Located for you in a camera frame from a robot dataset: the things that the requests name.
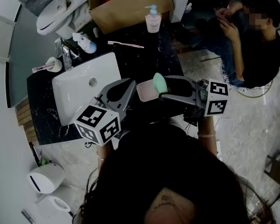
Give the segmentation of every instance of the smartphone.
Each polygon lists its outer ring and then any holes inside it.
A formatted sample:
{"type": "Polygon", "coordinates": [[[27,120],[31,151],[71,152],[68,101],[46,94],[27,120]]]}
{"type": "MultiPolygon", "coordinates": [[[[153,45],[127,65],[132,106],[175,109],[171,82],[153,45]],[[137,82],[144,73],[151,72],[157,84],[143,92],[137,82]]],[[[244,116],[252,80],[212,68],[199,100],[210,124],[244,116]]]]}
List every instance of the smartphone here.
{"type": "Polygon", "coordinates": [[[214,12],[215,12],[215,15],[216,15],[219,19],[221,19],[222,21],[226,22],[227,24],[230,24],[230,22],[229,22],[222,14],[220,14],[219,11],[216,10],[215,8],[214,8],[214,12]]]}

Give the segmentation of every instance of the man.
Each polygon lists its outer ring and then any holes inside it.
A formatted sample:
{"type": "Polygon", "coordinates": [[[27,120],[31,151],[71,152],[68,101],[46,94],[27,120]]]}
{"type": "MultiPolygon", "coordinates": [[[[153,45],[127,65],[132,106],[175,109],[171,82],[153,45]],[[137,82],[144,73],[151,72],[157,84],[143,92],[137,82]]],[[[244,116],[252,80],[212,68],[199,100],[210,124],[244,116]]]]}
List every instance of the man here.
{"type": "Polygon", "coordinates": [[[268,84],[280,67],[279,2],[242,0],[218,12],[231,22],[217,19],[224,34],[209,22],[207,34],[191,38],[190,44],[221,56],[232,85],[254,88],[268,84]]]}

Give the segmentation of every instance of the sink drain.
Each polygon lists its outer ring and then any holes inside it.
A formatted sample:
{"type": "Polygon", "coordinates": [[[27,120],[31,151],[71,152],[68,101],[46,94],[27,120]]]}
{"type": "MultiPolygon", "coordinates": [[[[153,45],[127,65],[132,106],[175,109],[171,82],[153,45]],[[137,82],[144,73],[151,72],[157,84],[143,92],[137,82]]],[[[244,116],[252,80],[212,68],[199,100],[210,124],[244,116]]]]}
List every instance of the sink drain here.
{"type": "Polygon", "coordinates": [[[90,86],[90,87],[96,86],[97,83],[98,83],[98,81],[96,80],[96,78],[91,78],[91,79],[89,80],[89,86],[90,86]]]}

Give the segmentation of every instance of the green sponge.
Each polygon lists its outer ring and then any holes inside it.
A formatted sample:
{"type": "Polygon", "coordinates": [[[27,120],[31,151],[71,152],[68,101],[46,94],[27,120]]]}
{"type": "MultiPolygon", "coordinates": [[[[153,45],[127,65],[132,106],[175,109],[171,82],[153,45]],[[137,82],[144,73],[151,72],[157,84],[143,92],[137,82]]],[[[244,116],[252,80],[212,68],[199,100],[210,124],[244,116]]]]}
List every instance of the green sponge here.
{"type": "Polygon", "coordinates": [[[165,78],[160,73],[155,73],[153,78],[154,89],[159,93],[167,93],[168,88],[165,78]]]}

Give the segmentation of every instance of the dark hair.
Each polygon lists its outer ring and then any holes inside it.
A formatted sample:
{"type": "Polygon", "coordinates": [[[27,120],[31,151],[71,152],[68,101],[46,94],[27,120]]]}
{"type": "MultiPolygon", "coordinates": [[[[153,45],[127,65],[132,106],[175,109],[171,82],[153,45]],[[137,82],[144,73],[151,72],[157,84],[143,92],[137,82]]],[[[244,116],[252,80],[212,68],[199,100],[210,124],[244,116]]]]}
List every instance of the dark hair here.
{"type": "Polygon", "coordinates": [[[164,187],[194,203],[198,223],[250,223],[233,171],[182,129],[150,125],[126,134],[106,158],[86,192],[83,224],[143,223],[164,187]]]}
{"type": "Polygon", "coordinates": [[[253,8],[254,13],[265,14],[267,18],[273,20],[273,26],[280,24],[280,3],[278,0],[242,0],[242,4],[248,8],[253,8]]]}

